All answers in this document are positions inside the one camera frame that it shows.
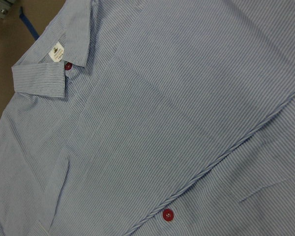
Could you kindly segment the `grey aluminium frame post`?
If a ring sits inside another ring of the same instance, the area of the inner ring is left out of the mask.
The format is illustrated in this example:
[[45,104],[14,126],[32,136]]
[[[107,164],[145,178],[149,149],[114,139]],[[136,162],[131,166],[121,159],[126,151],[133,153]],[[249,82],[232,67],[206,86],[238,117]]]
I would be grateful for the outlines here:
[[15,0],[0,0],[0,19],[4,19],[10,8],[15,3]]

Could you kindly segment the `light blue striped shirt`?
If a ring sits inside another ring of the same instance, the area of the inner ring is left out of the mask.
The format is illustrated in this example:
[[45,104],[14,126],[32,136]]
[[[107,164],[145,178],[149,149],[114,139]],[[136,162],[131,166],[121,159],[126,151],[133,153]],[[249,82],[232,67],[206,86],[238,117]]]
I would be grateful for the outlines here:
[[68,0],[12,74],[0,236],[295,236],[295,0]]

